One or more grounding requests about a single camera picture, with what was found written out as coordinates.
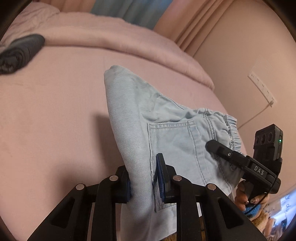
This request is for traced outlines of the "person's hand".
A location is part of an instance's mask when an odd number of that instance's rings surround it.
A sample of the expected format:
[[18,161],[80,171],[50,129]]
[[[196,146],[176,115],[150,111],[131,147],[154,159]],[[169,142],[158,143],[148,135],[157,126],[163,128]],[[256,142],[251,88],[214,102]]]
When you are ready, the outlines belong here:
[[236,206],[241,210],[245,211],[247,204],[259,204],[260,202],[260,209],[258,212],[262,212],[262,210],[266,207],[267,202],[269,201],[270,195],[269,194],[260,194],[259,196],[254,197],[250,201],[245,193],[245,181],[241,181],[236,189],[236,196],[234,199],[234,203]]

